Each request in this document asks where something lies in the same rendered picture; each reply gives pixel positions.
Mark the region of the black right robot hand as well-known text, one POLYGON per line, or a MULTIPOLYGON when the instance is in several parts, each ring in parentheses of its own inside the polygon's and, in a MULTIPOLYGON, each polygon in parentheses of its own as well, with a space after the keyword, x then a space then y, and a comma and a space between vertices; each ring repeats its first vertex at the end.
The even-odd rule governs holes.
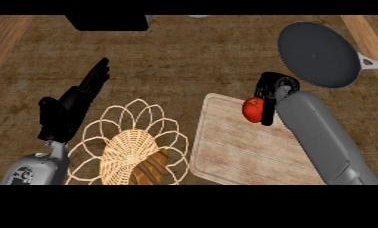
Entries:
POLYGON ((264 72, 259 76, 253 96, 262 100, 261 124, 273 124, 274 106, 280 99, 299 90, 299 82, 290 76, 264 72))

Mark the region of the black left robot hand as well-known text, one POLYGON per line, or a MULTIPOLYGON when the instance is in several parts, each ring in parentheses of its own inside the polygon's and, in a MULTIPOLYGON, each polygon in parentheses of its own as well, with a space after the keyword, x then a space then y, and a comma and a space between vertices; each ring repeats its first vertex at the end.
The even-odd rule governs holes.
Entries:
POLYGON ((59 99, 42 97, 39 106, 41 130, 36 138, 66 143, 81 126, 90 104, 109 79, 109 59, 97 62, 78 86, 72 86, 59 99))

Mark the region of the red tomato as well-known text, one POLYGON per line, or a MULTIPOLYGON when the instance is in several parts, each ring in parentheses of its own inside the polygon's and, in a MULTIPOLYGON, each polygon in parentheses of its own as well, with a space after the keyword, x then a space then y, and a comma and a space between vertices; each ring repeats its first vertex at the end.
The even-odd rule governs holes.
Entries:
POLYGON ((261 121, 262 103, 264 101, 259 98, 249 98, 242 104, 243 117, 252 123, 258 123, 261 121))

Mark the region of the pale wooden cutting board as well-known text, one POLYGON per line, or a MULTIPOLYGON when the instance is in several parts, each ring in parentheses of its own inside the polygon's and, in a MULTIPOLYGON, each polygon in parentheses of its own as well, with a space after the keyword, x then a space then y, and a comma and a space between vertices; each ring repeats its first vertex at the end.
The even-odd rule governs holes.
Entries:
POLYGON ((273 125, 251 123, 243 101, 209 93, 203 98, 190 172, 222 185, 323 185, 279 116, 273 125))

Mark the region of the dark grey frying pan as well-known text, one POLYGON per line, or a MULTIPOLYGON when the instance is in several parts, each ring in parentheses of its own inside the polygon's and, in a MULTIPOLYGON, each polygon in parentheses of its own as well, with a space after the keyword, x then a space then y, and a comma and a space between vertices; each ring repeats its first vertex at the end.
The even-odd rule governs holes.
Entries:
POLYGON ((284 26, 277 50, 290 72, 323 88, 342 88, 354 83, 363 70, 378 71, 378 60, 354 49, 335 30, 314 22, 284 26))

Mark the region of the wicker basket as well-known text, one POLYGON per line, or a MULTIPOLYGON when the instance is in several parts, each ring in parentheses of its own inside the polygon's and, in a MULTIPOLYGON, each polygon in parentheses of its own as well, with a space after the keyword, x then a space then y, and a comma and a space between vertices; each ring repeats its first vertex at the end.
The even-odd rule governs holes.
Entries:
POLYGON ((177 159, 177 161, 171 164, 165 164, 162 167, 162 174, 163 174, 163 171, 166 171, 172 179, 172 182, 168 185, 178 185, 189 173, 189 161, 187 161, 189 140, 186 135, 180 133, 178 122, 174 119, 169 119, 165 117, 162 107, 158 104, 149 105, 143 99, 134 99, 125 106, 112 105, 106 108, 98 120, 93 121, 84 127, 81 142, 70 149, 67 153, 67 157, 70 157, 78 147, 84 148, 87 154, 90 155, 90 159, 87 159, 72 171, 70 171, 70 168, 67 168, 67 179, 66 179, 64 185, 69 184, 70 180, 88 182, 88 185, 90 185, 98 179, 100 179, 101 185, 129 185, 131 175, 137 168, 137 165, 143 163, 153 154, 163 153, 162 150, 166 150, 166 151, 171 150, 180 155, 180 158, 177 159), (137 116, 134 116, 134 114, 128 110, 128 107, 137 102, 143 104, 143 109, 138 112, 137 116), (153 113, 152 113, 153 108, 158 108, 158 111, 160 114, 159 119, 153 118, 153 113), (104 115, 107 114, 107 111, 112 109, 122 110, 119 114, 118 122, 115 122, 113 120, 104 119, 104 115), (149 114, 149 125, 146 126, 146 128, 140 129, 137 128, 137 121, 144 112, 147 112, 149 114), (131 119, 129 129, 122 129, 122 126, 121 126, 125 113, 131 119), (166 122, 174 123, 175 125, 174 130, 163 131, 166 122), (103 123, 109 123, 116 126, 119 133, 112 137, 112 139, 107 139, 107 137, 104 137, 103 123), (98 125, 100 136, 87 138, 85 137, 87 129, 95 124, 98 125), (156 135, 152 135, 149 133, 150 132, 149 130, 156 124, 160 125, 159 130, 156 135), (156 139, 160 138, 160 136, 171 135, 171 134, 174 135, 174 141, 166 146, 158 146, 156 139), (180 138, 183 138, 184 140, 183 151, 174 147, 180 138), (94 139, 100 139, 106 144, 100 156, 91 153, 85 144, 94 139), (79 171, 84 164, 87 164, 91 160, 98 160, 98 175, 93 178, 81 178, 75 174, 79 171), (178 164, 184 165, 184 171, 180 177, 177 177, 175 173, 171 170, 171 168, 175 167, 178 164))

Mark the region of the brown bread loaf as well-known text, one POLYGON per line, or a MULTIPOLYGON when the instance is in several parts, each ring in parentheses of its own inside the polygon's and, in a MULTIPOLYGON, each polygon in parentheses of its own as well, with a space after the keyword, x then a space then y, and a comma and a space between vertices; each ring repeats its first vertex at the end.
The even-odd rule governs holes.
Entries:
POLYGON ((158 185, 160 183, 168 161, 168 151, 165 149, 153 153, 132 169, 129 175, 131 185, 158 185))

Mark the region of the black appliance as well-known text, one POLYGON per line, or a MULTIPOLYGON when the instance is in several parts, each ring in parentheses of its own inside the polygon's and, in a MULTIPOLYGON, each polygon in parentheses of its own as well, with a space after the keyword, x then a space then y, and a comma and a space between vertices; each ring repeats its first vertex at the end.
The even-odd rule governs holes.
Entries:
POLYGON ((146 15, 67 15, 66 19, 79 31, 146 31, 150 21, 146 15))

